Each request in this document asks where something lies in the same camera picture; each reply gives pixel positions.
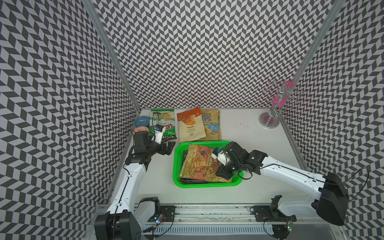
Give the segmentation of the orange cassava chips bag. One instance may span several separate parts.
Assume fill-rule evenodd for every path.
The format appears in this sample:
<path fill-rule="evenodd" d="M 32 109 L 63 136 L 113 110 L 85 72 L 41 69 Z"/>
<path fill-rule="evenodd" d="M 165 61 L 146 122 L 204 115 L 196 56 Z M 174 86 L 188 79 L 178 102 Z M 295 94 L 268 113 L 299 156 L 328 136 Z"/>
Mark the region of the orange cassava chips bag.
<path fill-rule="evenodd" d="M 193 142 L 206 137 L 201 108 L 177 113 L 179 142 Z"/>

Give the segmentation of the tan orange CHIPS bag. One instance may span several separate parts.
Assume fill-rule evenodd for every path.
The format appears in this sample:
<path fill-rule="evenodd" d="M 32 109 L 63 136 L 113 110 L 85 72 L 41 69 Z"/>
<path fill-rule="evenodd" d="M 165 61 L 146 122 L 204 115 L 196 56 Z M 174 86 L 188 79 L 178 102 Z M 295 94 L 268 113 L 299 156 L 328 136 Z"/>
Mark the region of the tan orange CHIPS bag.
<path fill-rule="evenodd" d="M 231 183 L 217 177 L 216 172 L 222 165 L 212 158 L 214 149 L 207 146 L 189 144 L 187 159 L 182 165 L 180 178 L 206 181 L 208 183 Z"/>

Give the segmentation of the black red Krax chips bag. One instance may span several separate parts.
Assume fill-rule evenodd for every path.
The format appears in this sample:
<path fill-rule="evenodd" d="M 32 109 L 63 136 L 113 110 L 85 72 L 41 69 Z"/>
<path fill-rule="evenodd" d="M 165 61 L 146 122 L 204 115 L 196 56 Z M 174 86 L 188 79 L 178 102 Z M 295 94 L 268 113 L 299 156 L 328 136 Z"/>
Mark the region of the black red Krax chips bag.
<path fill-rule="evenodd" d="M 188 150 L 183 151 L 183 160 L 182 165 L 184 165 L 188 155 Z M 206 181 L 201 180 L 194 180 L 194 179 L 187 179 L 187 178 L 180 178 L 180 183 L 185 185 L 193 185 L 193 184 L 208 184 Z"/>

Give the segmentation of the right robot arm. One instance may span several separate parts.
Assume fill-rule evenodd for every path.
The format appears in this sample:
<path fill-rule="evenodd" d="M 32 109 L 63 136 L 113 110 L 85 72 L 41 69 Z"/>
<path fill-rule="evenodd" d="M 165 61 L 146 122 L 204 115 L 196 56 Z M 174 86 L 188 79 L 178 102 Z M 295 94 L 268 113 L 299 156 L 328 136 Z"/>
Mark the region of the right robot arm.
<path fill-rule="evenodd" d="M 345 184 L 337 174 L 311 173 L 278 161 L 261 151 L 253 150 L 249 153 L 236 142 L 230 142 L 224 148 L 215 148 L 212 158 L 221 163 L 216 175 L 226 180 L 246 171 L 280 180 L 306 193 L 300 200 L 288 199 L 277 203 L 278 210 L 287 217 L 317 214 L 332 225 L 345 224 L 350 198 Z"/>

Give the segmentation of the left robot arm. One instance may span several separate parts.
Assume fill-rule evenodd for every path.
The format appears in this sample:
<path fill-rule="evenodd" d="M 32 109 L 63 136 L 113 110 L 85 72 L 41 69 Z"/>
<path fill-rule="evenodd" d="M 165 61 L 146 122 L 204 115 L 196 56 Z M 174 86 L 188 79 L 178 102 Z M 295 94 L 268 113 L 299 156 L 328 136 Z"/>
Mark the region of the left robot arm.
<path fill-rule="evenodd" d="M 157 197 L 140 200 L 136 206 L 138 190 L 147 173 L 152 156 L 168 154 L 167 145 L 162 142 L 165 129 L 154 132 L 137 132 L 123 165 L 124 178 L 105 214 L 99 215 L 94 223 L 98 240 L 140 240 L 144 233 L 154 232 L 165 218 Z"/>

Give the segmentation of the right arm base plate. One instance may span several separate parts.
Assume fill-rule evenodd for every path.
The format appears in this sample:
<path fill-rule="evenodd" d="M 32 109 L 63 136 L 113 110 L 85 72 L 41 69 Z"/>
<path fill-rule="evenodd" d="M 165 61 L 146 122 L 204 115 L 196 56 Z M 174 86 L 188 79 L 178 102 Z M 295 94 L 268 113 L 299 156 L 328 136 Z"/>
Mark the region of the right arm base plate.
<path fill-rule="evenodd" d="M 295 215 L 286 216 L 283 213 L 281 213 L 277 208 L 272 208 L 272 210 L 270 210 L 270 207 L 266 205 L 252 206 L 250 208 L 250 211 L 255 216 L 256 221 L 258 223 L 261 223 L 264 221 L 284 222 L 284 223 L 288 223 L 289 221 L 291 222 L 297 221 L 297 217 Z"/>

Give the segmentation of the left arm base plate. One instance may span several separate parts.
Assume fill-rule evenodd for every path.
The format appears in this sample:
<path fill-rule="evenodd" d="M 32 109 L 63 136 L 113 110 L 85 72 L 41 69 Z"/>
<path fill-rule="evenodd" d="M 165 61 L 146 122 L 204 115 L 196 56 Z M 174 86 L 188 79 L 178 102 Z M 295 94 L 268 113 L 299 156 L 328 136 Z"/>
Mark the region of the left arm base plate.
<path fill-rule="evenodd" d="M 174 205 L 161 206 L 160 209 L 156 211 L 155 214 L 148 220 L 148 222 L 154 223 L 161 214 L 164 215 L 162 222 L 166 222 L 166 223 L 172 222 L 176 215 L 176 206 Z"/>

